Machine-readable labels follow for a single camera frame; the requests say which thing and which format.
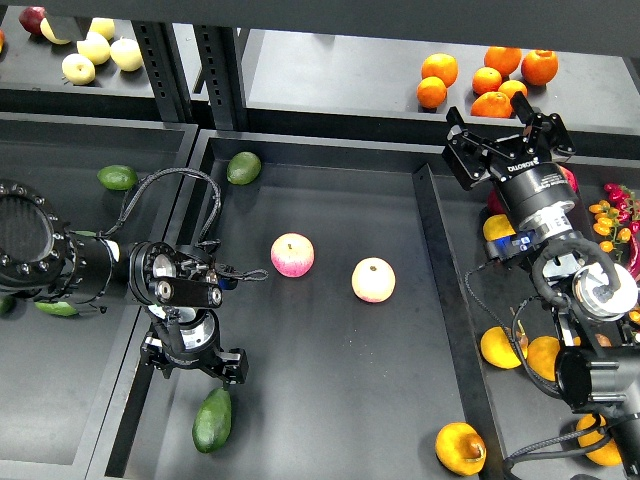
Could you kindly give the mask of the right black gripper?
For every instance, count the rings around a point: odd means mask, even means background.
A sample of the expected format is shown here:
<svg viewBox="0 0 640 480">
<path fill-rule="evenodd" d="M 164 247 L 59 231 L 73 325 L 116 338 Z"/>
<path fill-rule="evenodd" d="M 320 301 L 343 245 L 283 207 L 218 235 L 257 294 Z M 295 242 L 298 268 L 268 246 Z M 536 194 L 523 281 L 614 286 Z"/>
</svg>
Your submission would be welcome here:
<svg viewBox="0 0 640 480">
<path fill-rule="evenodd" d="M 471 132 L 458 109 L 450 107 L 442 157 L 466 191 L 493 181 L 511 225 L 522 231 L 541 223 L 534 217 L 544 208 L 558 210 L 553 218 L 574 208 L 578 196 L 554 162 L 566 162 L 576 154 L 576 147 L 559 114 L 535 110 L 520 91 L 510 103 L 524 126 L 522 152 L 510 154 L 508 138 L 492 140 Z"/>
</svg>

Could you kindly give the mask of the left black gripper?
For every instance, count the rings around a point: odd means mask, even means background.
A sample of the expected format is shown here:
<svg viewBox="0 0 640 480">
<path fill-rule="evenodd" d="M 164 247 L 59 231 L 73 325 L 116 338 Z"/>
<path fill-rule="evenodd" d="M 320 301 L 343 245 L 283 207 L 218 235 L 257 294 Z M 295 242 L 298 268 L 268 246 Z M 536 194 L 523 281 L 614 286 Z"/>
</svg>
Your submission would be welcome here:
<svg viewBox="0 0 640 480">
<path fill-rule="evenodd" d="M 226 385 L 246 382 L 246 351 L 220 350 L 219 322 L 212 310 L 148 307 L 147 314 L 151 326 L 140 346 L 140 357 L 146 366 L 160 371 L 165 379 L 179 368 L 199 369 Z"/>
</svg>

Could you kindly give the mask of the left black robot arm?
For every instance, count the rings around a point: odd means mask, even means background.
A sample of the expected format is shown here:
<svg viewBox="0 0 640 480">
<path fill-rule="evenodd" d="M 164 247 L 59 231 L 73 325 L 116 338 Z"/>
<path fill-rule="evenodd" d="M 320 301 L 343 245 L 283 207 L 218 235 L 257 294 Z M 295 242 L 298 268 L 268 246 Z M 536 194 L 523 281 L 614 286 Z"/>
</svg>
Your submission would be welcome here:
<svg viewBox="0 0 640 480">
<path fill-rule="evenodd" d="M 193 245 L 113 241 L 142 193 L 174 174 L 156 171 L 125 199 L 115 225 L 89 235 L 70 229 L 33 188 L 1 182 L 1 291 L 34 302 L 68 303 L 79 312 L 103 311 L 116 301 L 141 305 L 151 319 L 143 362 L 169 377 L 174 369 L 201 370 L 226 385 L 242 384 L 249 369 L 241 348 L 220 346 L 216 310 L 241 281 L 263 281 L 264 269 L 240 272 L 220 263 L 220 243 L 200 235 Z"/>
</svg>

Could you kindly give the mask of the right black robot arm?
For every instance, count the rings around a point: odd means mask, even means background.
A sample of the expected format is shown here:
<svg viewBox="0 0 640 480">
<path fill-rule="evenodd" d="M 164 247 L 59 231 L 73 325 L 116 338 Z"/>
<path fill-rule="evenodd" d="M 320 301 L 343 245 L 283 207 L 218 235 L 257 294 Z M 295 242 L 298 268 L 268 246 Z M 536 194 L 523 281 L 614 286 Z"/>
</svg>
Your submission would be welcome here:
<svg viewBox="0 0 640 480">
<path fill-rule="evenodd" d="M 553 316 L 560 344 L 555 380 L 528 375 L 573 412 L 592 415 L 591 428 L 603 437 L 583 453 L 615 441 L 626 477 L 636 479 L 639 341 L 624 318 L 638 300 L 635 277 L 567 217 L 579 197 L 560 168 L 575 152 L 561 117 L 535 111 L 522 93 L 511 105 L 524 130 L 495 140 L 471 132 L 450 108 L 442 156 L 465 190 L 492 183 L 513 231 L 486 241 L 487 258 L 523 268 Z"/>
</svg>

